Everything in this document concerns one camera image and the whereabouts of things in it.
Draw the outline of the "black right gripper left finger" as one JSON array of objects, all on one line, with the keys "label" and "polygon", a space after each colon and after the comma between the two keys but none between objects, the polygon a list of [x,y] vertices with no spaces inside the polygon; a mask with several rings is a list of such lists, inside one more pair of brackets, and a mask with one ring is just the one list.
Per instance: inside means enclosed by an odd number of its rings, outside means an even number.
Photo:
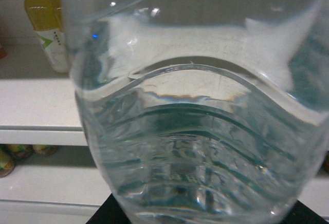
[{"label": "black right gripper left finger", "polygon": [[113,194],[110,194],[87,224],[131,224],[131,222]]}]

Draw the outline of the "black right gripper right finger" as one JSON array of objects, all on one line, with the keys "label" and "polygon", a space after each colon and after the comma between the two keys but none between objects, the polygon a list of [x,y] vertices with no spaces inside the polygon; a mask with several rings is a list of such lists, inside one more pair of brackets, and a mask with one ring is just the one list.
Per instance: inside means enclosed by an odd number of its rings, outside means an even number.
[{"label": "black right gripper right finger", "polygon": [[297,201],[280,224],[328,224],[328,221]]}]

